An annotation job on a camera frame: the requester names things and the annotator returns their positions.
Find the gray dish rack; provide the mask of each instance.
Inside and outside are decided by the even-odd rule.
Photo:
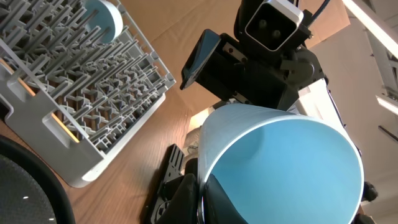
[[[67,184],[94,181],[165,100],[173,76],[119,0],[122,34],[87,30],[81,0],[0,0],[5,123]]]

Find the black speaker grille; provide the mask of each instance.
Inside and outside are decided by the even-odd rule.
[[[0,155],[0,223],[56,223],[49,199],[22,167]]]

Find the wooden table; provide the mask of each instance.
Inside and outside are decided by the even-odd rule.
[[[166,148],[182,147],[191,118],[173,87],[166,100],[130,140],[100,177],[82,189],[62,185],[77,223],[142,223],[144,204],[155,190],[156,171]],[[0,134],[29,148],[2,121]]]

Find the plastic rack tine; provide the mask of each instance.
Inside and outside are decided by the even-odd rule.
[[[130,86],[132,86],[133,84],[135,84],[137,80],[131,80],[129,83],[126,83],[122,86],[122,88],[120,88],[119,92],[122,92],[124,90],[127,90]]]
[[[92,137],[89,138],[89,140],[91,142],[94,142],[97,139],[99,139],[100,137],[102,137],[103,135],[105,135],[106,133],[108,133],[107,129],[102,129],[101,131],[96,131],[95,134],[93,134]]]
[[[58,6],[61,5],[62,2],[63,0],[54,0],[53,2],[54,9],[58,8]]]
[[[83,58],[80,62],[80,65],[85,65],[87,62],[91,61],[93,57],[97,56],[101,51],[102,47],[97,47],[94,50],[92,50],[90,53],[87,54],[85,58]]]
[[[100,38],[102,38],[104,35],[106,35],[109,32],[109,27],[107,27],[104,31],[102,31],[102,33],[98,34],[98,36],[96,36],[91,43],[95,44],[95,42],[97,42],[97,40],[99,40]]]
[[[33,0],[30,3],[30,7],[27,10],[36,11],[41,6],[42,3],[43,3],[43,0]]]
[[[125,71],[127,68],[130,68],[130,67],[135,63],[135,61],[136,61],[136,60],[134,60],[134,59],[130,59],[128,62],[126,62],[125,65],[121,66],[121,68],[120,68],[118,71],[116,71],[116,72],[114,73],[114,75],[115,75],[115,74],[118,74],[118,73],[121,72],[121,71]]]
[[[114,74],[119,73],[119,72],[123,69],[123,66],[125,66],[125,65],[126,65],[126,61],[120,63],[118,67],[116,67],[116,68],[115,68],[114,70],[112,70],[111,72],[107,73],[107,74],[103,77],[103,79],[107,79],[107,78],[113,76]]]
[[[94,62],[97,62],[99,59],[103,58],[104,55],[109,52],[112,49],[112,45],[108,45],[104,47],[104,49],[96,56],[93,58]]]
[[[17,1],[14,1],[14,0],[7,0],[7,1],[6,1],[6,6],[7,6],[7,7],[14,7],[14,6],[11,5],[12,3],[16,4],[16,3],[18,3],[18,2],[17,2]]]
[[[21,27],[16,27],[12,32],[8,35],[6,39],[4,39],[5,43],[9,48],[13,48],[20,39],[26,34],[26,30]]]
[[[69,39],[67,39],[67,41],[64,43],[64,46],[65,47],[71,46],[71,44],[74,44],[85,32],[86,29],[84,27],[76,30],[72,34],[72,36]]]
[[[69,85],[70,85],[70,81],[68,80],[64,80],[63,82],[61,82],[61,84],[59,84],[59,86],[57,86],[51,93],[50,96],[53,99],[57,99],[59,96],[63,95],[63,93],[65,91],[67,91],[69,89]]]
[[[103,103],[105,103],[105,101],[108,101],[109,98],[106,96],[102,96],[101,98],[97,99],[88,110],[79,110],[78,112],[76,112],[73,115],[73,118],[75,119],[79,119],[83,116],[85,116],[86,114],[90,113],[93,109],[95,109],[97,106],[102,105]]]
[[[89,78],[90,76],[87,74],[83,74],[78,80],[76,80],[67,91],[63,93],[63,96],[66,97],[76,91],[79,87],[81,87],[84,82]]]
[[[123,70],[127,70],[135,65],[137,65],[138,63],[142,62],[142,60],[144,60],[146,57],[148,57],[148,54],[145,53],[144,55],[140,55],[139,57],[137,57],[135,60],[133,60],[131,63],[129,63],[128,65],[126,65],[125,67],[123,67]]]
[[[36,74],[48,61],[50,57],[46,55],[40,55],[31,65],[29,65],[29,69],[32,71],[32,74]]]
[[[120,111],[120,113],[118,115],[116,115],[114,118],[112,118],[112,120],[110,120],[107,124],[105,124],[104,126],[102,126],[102,128],[100,128],[99,130],[97,130],[97,132],[102,132],[104,129],[106,129],[109,126],[113,126],[114,124],[117,123],[117,120],[120,116],[122,116],[122,114],[124,114],[125,112],[131,110],[132,107],[128,106],[126,108],[124,108],[122,111]]]
[[[120,48],[117,52],[115,52],[114,53],[114,55],[116,56],[116,55],[123,55],[125,52],[127,52],[128,50],[130,50],[130,48],[132,47],[132,46],[134,46],[134,44],[136,44],[138,42],[138,40],[134,40],[134,42],[131,42],[130,40],[127,42],[127,43],[125,43],[124,45],[123,45],[123,47],[122,48]]]
[[[82,16],[82,15],[84,15],[84,13],[87,11],[87,9],[85,9],[85,8],[80,8],[79,10],[77,10],[77,12],[75,12],[74,14],[73,14],[73,16],[65,23],[65,26],[66,27],[69,27],[69,26],[72,26],[72,25],[74,25],[74,23],[78,20],[78,19],[80,19],[80,17]]]
[[[50,4],[46,4],[45,6],[41,7],[40,11],[25,25],[25,29],[35,29],[43,21],[43,19],[49,15],[52,9],[53,6]]]
[[[72,10],[70,6],[65,6],[48,24],[51,29],[54,29]]]
[[[116,45],[112,48],[112,50],[104,56],[104,58],[108,58],[108,57],[111,56],[111,55],[116,55],[116,54],[114,54],[114,53],[115,53],[116,51],[118,51],[119,49],[121,49],[122,47],[123,47],[123,43],[118,43],[118,44],[116,44]]]
[[[2,48],[2,50],[0,50],[0,54],[8,54],[8,56],[10,56],[11,58],[13,58],[15,60],[15,58],[18,58],[18,56],[15,54],[15,52],[13,52],[10,48],[5,48],[3,46],[5,46],[6,43],[4,43],[4,41],[0,38],[0,46]],[[36,83],[36,85],[38,86],[39,89],[45,91],[46,87],[44,87],[43,83],[41,83],[39,81],[39,79],[32,74],[32,71],[29,70],[29,68],[26,67],[26,65],[22,62],[22,61],[18,61],[16,60],[16,63],[18,64],[19,68],[21,70],[23,70],[24,72],[26,72],[26,74],[29,76],[29,78],[31,78],[33,80],[33,82]]]
[[[79,47],[84,47],[84,45],[91,40],[99,31],[101,28],[99,26],[94,27],[88,34],[86,34],[82,40],[79,42]]]
[[[90,21],[90,19],[94,18],[98,14],[98,10],[94,10],[86,19],[83,19],[79,25],[78,28],[86,26],[86,24]]]
[[[107,95],[108,99],[106,99],[106,101],[108,101],[108,100],[114,98],[117,94],[119,94],[120,91],[121,91],[121,90],[118,89],[118,88],[115,88],[114,90],[112,90],[112,91]]]
[[[68,53],[64,52],[58,55],[58,58],[53,60],[52,63],[44,71],[45,76],[51,77],[53,72],[56,71],[61,65],[68,60]]]
[[[69,3],[70,7],[75,7],[75,5],[80,2],[80,0],[74,0],[72,2]]]
[[[98,81],[102,80],[102,79],[107,79],[107,77],[109,77],[109,74],[112,74],[112,72],[114,70],[118,69],[118,67],[116,67],[115,65],[110,66],[104,73],[102,73],[101,75],[98,75],[94,80],[93,83],[97,83]]]
[[[13,10],[6,16],[6,18],[0,23],[0,31],[7,31],[12,29],[21,16],[25,13],[26,9],[30,6],[25,0],[12,1],[11,4],[16,4]]]
[[[43,28],[34,38],[31,40],[24,48],[26,53],[30,53],[35,50],[39,44],[43,42],[51,34],[51,30],[49,28]]]
[[[89,79],[87,79],[86,83],[84,83],[84,84],[81,86],[81,89],[87,88],[89,85],[91,85],[92,83],[94,83],[95,80],[96,80],[98,77],[102,76],[103,73],[104,73],[104,71],[98,70],[97,72],[95,72],[94,74],[92,74],[91,77],[90,77]]]
[[[131,45],[129,45],[128,47],[126,47],[125,49],[123,49],[122,52],[120,52],[121,55],[123,55],[124,53],[126,53],[128,50],[130,50],[130,48],[132,48],[134,45],[136,45],[138,43],[138,40],[134,40],[133,43],[131,43]]]
[[[64,28],[61,32],[59,32],[48,44],[47,49],[53,50],[58,44],[69,35],[71,29]]]
[[[123,27],[123,30],[122,30],[122,32],[121,32],[121,34],[124,33],[124,32],[125,32],[126,30],[128,30],[128,29],[129,29],[129,26],[124,26],[124,27]]]
[[[72,66],[74,66],[84,55],[86,54],[86,50],[83,49],[79,51],[76,55],[72,57],[71,60],[67,62],[67,64],[64,66],[65,71],[68,71]]]

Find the light blue bowl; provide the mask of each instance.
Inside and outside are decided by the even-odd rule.
[[[249,224],[348,224],[363,189],[358,152],[330,126],[294,117],[238,139],[211,173]]]
[[[91,16],[94,11],[98,11],[87,23],[88,31],[96,26],[101,28],[99,33],[108,29],[108,32],[100,40],[102,43],[110,43],[120,35],[123,29],[123,19],[116,6],[105,0],[87,0],[85,8],[87,11],[83,15],[83,19]]]

